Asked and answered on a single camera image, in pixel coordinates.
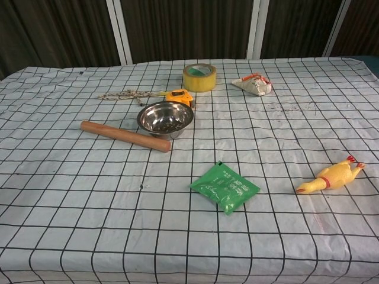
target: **table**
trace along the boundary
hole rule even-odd
[[[217,85],[193,94],[169,153],[80,131],[140,133],[136,101],[97,96],[181,88],[196,62]],[[231,84],[255,72],[269,95]],[[364,63],[28,67],[0,90],[0,283],[379,283],[379,81]],[[349,154],[367,165],[354,182],[295,194]],[[219,160],[261,188],[229,217],[188,187]]]

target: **wooden rolling pin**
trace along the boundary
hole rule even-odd
[[[121,130],[119,128],[106,126],[90,121],[82,121],[81,130],[133,143],[139,146],[159,150],[162,152],[168,152],[171,149],[171,142],[168,140],[146,136],[127,130]]]

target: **green sachet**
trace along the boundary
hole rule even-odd
[[[230,215],[260,190],[222,162],[215,164],[190,188],[214,200],[226,215]]]

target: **yellow rubber chicken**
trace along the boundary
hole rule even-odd
[[[323,189],[336,189],[349,182],[352,182],[357,174],[365,167],[365,164],[358,163],[356,168],[350,169],[350,164],[355,162],[353,156],[349,156],[346,160],[334,164],[331,167],[323,169],[317,178],[311,182],[301,184],[296,192],[300,194],[308,194],[313,191],[321,191]]]

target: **tape roll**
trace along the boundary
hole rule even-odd
[[[209,64],[192,64],[183,70],[184,88],[191,92],[208,92],[216,85],[216,68]]]

